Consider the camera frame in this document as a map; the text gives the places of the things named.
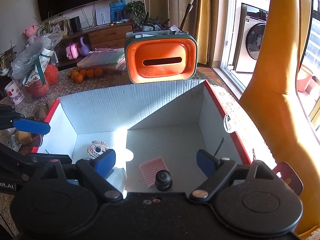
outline pink trash bin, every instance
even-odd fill
[[[307,89],[312,77],[313,72],[305,65],[301,65],[297,77],[297,86],[299,92],[304,92]]]

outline purple vase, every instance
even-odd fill
[[[89,55],[89,51],[90,51],[90,48],[88,45],[85,45],[83,43],[83,36],[80,37],[80,44],[81,44],[81,47],[79,49],[79,52],[82,56],[88,56]]]

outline pink ridged object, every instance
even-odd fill
[[[140,170],[148,187],[152,187],[156,181],[156,174],[161,170],[168,170],[163,159],[158,157],[140,165]]]

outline cartoon monster sticker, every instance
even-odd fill
[[[92,141],[92,145],[88,147],[88,154],[92,158],[97,158],[109,149],[108,144],[104,142]]]

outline lace tablecloth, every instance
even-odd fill
[[[41,105],[42,103],[48,103],[49,106],[52,106],[53,102],[58,97],[64,95],[104,87],[131,84],[127,72],[121,74],[105,75],[102,78],[86,79],[81,84],[77,84],[74,81],[71,81],[69,73],[70,69],[60,71],[59,84],[54,88],[50,88],[47,96],[33,103],[28,103],[24,100],[16,106],[16,112],[29,117],[34,115],[37,106]],[[259,131],[255,127],[251,119],[248,117],[248,115],[245,113],[245,111],[238,104],[238,102],[230,95],[228,90],[224,86],[218,84],[213,79],[207,77],[199,71],[196,72],[193,79],[207,79],[212,85],[217,98],[220,100],[221,104],[231,117],[234,123],[234,127],[236,128],[236,131],[238,132],[251,160],[253,159],[253,155],[255,153],[256,159],[263,160],[270,168],[274,168],[276,166],[274,159]],[[0,104],[12,105],[9,97],[1,100]],[[5,133],[2,130],[0,130],[0,143],[3,143],[5,145],[7,145],[8,143],[8,138],[6,138]],[[10,215],[10,203],[12,199],[12,195],[0,193],[0,213],[8,223],[13,234],[17,235],[17,228],[15,227],[15,224],[12,221]],[[7,229],[7,226],[1,217],[0,224]]]

